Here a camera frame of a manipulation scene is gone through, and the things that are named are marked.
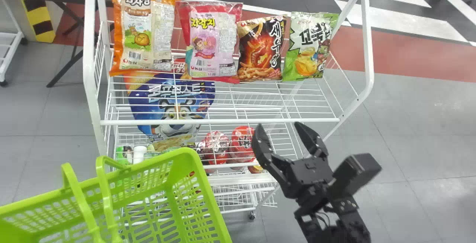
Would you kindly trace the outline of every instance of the nutrition label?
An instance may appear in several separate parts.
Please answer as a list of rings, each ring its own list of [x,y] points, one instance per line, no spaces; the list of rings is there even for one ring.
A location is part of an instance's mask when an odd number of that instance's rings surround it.
[[[219,74],[221,76],[234,76],[236,75],[236,68],[234,63],[221,64]]]
[[[154,51],[170,52],[170,40],[174,29],[174,6],[153,2],[155,11]]]
[[[233,52],[237,42],[235,16],[228,13],[218,13],[217,18],[220,33],[219,52]]]

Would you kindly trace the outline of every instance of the orange snack bag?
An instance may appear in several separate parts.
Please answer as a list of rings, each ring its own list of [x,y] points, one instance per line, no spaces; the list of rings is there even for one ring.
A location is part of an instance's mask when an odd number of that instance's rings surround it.
[[[171,72],[177,0],[112,0],[114,59],[110,76],[131,70]]]

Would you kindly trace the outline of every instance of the green snack bag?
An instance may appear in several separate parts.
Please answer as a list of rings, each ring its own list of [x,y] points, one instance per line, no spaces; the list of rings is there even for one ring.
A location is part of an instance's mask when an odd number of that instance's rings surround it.
[[[339,14],[335,13],[291,12],[283,81],[322,77],[338,18]]]

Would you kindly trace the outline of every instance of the shopping cart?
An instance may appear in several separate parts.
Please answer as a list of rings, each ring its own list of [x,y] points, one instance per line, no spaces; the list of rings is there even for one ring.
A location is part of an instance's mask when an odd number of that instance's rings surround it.
[[[101,156],[97,177],[83,182],[68,163],[61,169],[61,189],[0,207],[3,242],[231,242],[190,148],[131,166]]]

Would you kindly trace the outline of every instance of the cart handle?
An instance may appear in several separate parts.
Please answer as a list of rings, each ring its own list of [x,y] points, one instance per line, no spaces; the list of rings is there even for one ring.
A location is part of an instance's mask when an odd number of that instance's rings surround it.
[[[108,156],[99,156],[96,158],[96,174],[97,179],[99,180],[99,187],[101,188],[102,206],[104,209],[104,215],[106,216],[106,223],[114,223],[111,226],[107,226],[107,229],[112,235],[112,243],[122,243],[123,240],[119,237],[119,233],[117,233],[119,226],[117,225],[114,219],[112,195],[111,190],[109,189],[109,184],[107,182],[106,172],[104,168],[104,165],[106,164],[119,170],[127,170],[131,167],[121,164]]]
[[[88,233],[93,237],[94,243],[104,243],[101,238],[99,227],[97,226],[96,220],[92,215],[91,208],[86,202],[83,190],[80,187],[78,178],[74,174],[70,163],[64,163],[61,165],[61,174],[63,175],[63,190],[65,191],[67,189],[71,189],[73,191],[76,202],[78,202],[78,207],[80,208],[81,214],[83,215],[83,218],[88,226]]]

